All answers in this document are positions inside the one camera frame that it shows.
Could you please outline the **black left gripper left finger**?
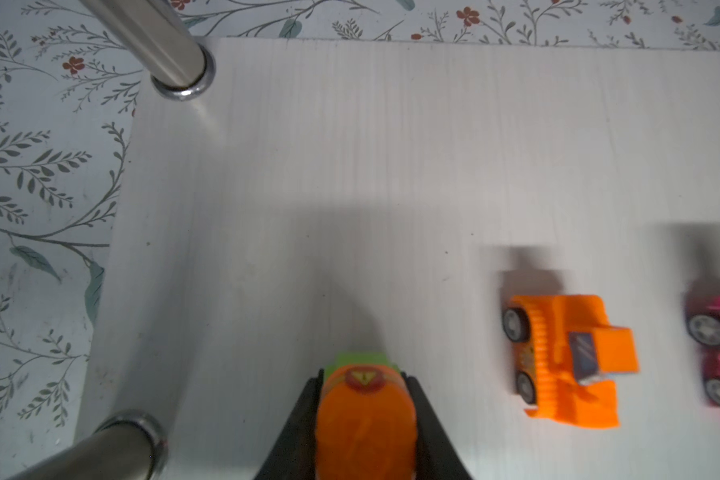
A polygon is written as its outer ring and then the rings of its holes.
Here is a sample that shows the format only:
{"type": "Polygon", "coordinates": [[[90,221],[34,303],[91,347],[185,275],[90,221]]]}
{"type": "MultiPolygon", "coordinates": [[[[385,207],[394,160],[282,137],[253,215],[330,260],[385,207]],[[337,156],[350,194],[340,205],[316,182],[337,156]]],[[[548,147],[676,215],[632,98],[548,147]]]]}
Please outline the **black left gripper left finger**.
{"type": "Polygon", "coordinates": [[[324,370],[302,389],[255,480],[314,480],[316,478],[315,427],[324,370]]]}

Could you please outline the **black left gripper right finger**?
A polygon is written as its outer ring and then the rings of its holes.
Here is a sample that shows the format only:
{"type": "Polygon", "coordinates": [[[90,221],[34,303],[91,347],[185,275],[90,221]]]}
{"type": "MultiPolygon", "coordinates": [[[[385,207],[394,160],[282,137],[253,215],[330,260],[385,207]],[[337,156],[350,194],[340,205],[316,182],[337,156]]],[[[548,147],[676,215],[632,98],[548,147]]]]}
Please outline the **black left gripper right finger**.
{"type": "Polygon", "coordinates": [[[462,463],[419,380],[403,374],[417,415],[416,479],[470,480],[472,476],[462,463]]]}

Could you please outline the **green orange mixer truck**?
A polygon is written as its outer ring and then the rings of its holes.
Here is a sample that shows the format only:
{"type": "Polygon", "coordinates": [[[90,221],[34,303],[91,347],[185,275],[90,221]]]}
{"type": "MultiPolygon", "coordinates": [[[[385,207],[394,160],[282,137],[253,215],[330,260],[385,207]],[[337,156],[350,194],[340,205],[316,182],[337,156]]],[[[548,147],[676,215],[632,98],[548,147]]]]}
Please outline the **green orange mixer truck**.
{"type": "Polygon", "coordinates": [[[339,354],[324,371],[315,426],[318,479],[414,479],[417,414],[383,353],[339,354]]]}

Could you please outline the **orange toy bulldozer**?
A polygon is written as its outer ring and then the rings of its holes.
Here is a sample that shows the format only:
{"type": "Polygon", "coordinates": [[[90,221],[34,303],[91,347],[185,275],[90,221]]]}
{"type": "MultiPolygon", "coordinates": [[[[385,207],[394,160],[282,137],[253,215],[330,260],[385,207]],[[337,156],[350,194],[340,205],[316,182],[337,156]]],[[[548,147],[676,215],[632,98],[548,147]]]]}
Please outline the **orange toy bulldozer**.
{"type": "Polygon", "coordinates": [[[632,330],[596,295],[515,295],[501,316],[527,416],[588,429],[620,426],[614,378],[640,371],[632,330]]]}

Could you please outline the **white two-tier shelf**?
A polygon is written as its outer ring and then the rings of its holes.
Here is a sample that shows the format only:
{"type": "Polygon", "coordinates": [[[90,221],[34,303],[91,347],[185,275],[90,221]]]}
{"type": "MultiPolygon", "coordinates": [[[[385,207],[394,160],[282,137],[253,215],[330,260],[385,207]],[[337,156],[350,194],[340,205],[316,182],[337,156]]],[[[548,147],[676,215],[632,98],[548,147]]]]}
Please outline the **white two-tier shelf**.
{"type": "Polygon", "coordinates": [[[22,347],[0,420],[0,479],[104,415],[162,418],[176,479],[248,478],[307,374],[383,349],[418,376],[478,479],[720,479],[682,304],[720,291],[720,22],[714,1],[656,1],[632,26],[546,20],[537,40],[381,47],[331,33],[242,41],[222,93],[182,106],[125,94],[135,61],[81,107],[58,47],[27,46],[6,115],[83,150],[55,208],[19,187],[7,247],[22,347]],[[618,428],[532,420],[510,388],[499,301],[588,293],[635,333],[618,428]]]}

